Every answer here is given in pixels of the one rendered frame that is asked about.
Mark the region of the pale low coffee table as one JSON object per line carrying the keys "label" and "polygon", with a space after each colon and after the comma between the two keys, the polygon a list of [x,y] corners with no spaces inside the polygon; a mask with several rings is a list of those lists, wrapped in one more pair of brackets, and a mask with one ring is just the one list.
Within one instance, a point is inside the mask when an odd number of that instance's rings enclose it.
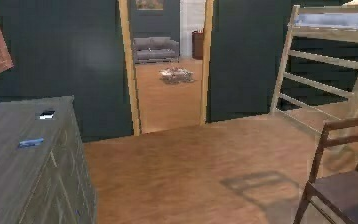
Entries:
{"label": "pale low coffee table", "polygon": [[194,81],[193,73],[184,68],[172,67],[160,70],[159,73],[165,84],[191,83]]}

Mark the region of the dark brown wooden chair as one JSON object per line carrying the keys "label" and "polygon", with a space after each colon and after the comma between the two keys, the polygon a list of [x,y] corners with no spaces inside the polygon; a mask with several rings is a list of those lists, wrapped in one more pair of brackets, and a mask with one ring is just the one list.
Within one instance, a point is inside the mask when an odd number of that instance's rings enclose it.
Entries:
{"label": "dark brown wooden chair", "polygon": [[309,205],[312,205],[330,224],[337,224],[311,200],[313,196],[320,199],[345,224],[358,224],[358,163],[353,171],[317,177],[326,148],[358,142],[358,134],[330,139],[329,133],[352,127],[358,127],[358,118],[330,121],[324,124],[293,224],[301,223]]}

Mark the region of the framed painting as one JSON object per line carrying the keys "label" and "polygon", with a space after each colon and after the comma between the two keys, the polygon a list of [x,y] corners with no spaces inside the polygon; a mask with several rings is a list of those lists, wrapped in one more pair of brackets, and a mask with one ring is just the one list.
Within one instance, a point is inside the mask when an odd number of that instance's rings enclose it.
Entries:
{"label": "framed painting", "polygon": [[138,10],[163,10],[164,0],[135,0]]}

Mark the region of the grey sofa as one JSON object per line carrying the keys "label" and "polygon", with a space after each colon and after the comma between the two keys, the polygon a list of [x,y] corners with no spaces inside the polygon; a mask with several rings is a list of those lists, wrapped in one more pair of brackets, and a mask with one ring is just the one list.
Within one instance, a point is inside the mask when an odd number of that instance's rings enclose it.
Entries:
{"label": "grey sofa", "polygon": [[132,52],[136,64],[178,61],[180,44],[170,37],[134,38]]}

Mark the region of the pale wooden bunk bed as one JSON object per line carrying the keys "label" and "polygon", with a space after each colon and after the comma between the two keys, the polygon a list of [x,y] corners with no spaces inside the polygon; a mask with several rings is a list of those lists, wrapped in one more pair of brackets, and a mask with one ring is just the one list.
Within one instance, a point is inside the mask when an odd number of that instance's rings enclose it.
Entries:
{"label": "pale wooden bunk bed", "polygon": [[296,37],[358,43],[358,2],[352,1],[341,6],[322,7],[302,7],[300,5],[295,5],[291,11],[280,66],[272,96],[270,112],[272,114],[278,113],[282,117],[291,120],[294,124],[301,126],[303,130],[314,136],[319,136],[321,134],[319,130],[294,117],[291,112],[283,111],[277,108],[278,101],[282,99],[295,106],[306,108],[310,111],[317,113],[321,111],[316,106],[308,105],[282,93],[281,88],[283,80],[290,79],[347,99],[349,107],[347,116],[349,118],[355,118],[358,116],[358,76],[353,89],[345,91],[334,86],[287,72],[286,66],[288,64],[288,58],[297,57],[307,59],[315,62],[354,69],[357,72],[358,61],[293,50],[291,45],[293,39]]}

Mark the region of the grey wooden chest of drawers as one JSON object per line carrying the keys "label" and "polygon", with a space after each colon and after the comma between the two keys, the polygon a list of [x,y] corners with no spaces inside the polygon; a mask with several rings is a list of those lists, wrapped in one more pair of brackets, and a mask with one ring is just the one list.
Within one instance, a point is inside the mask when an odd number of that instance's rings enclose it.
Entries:
{"label": "grey wooden chest of drawers", "polygon": [[[0,103],[0,224],[96,224],[72,96]],[[43,111],[54,118],[40,120]],[[20,141],[43,143],[18,148]]]}

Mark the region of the blue flat object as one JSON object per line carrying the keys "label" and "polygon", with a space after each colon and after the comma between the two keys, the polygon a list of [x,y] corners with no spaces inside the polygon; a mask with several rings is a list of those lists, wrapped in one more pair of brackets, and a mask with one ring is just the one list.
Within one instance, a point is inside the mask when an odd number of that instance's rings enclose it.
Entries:
{"label": "blue flat object", "polygon": [[18,148],[28,148],[28,147],[38,146],[41,143],[43,143],[43,141],[44,141],[44,138],[23,140],[23,141],[19,142]]}

